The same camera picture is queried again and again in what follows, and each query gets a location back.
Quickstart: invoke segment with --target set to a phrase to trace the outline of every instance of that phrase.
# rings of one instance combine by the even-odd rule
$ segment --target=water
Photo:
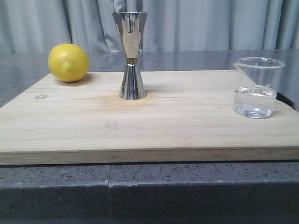
[[[276,92],[263,85],[235,90],[234,111],[250,118],[267,118],[273,114]]]

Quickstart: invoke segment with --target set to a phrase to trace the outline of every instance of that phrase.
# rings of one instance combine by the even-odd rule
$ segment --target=stainless steel jigger
[[[142,99],[146,97],[146,92],[137,65],[137,57],[147,13],[129,12],[112,15],[127,56],[120,97],[130,100]]]

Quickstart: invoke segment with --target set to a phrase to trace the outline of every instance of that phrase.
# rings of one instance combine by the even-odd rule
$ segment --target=jigger cup
[[[146,97],[137,57],[147,13],[112,13],[118,33],[127,56],[127,66],[122,80],[120,97],[142,99]]]

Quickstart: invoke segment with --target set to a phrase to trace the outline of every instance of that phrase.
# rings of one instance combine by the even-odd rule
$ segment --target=yellow lemon
[[[51,73],[64,82],[82,79],[89,69],[89,58],[79,46],[63,43],[54,47],[48,58]]]

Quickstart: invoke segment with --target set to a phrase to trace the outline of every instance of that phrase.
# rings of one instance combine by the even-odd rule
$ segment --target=gray countertop
[[[279,91],[299,107],[299,50],[140,53],[141,71],[234,69],[238,58],[286,63]],[[123,53],[90,53],[90,71],[123,71]],[[48,54],[0,54],[0,107],[49,73]],[[0,222],[12,219],[294,216],[299,162],[0,166]]]

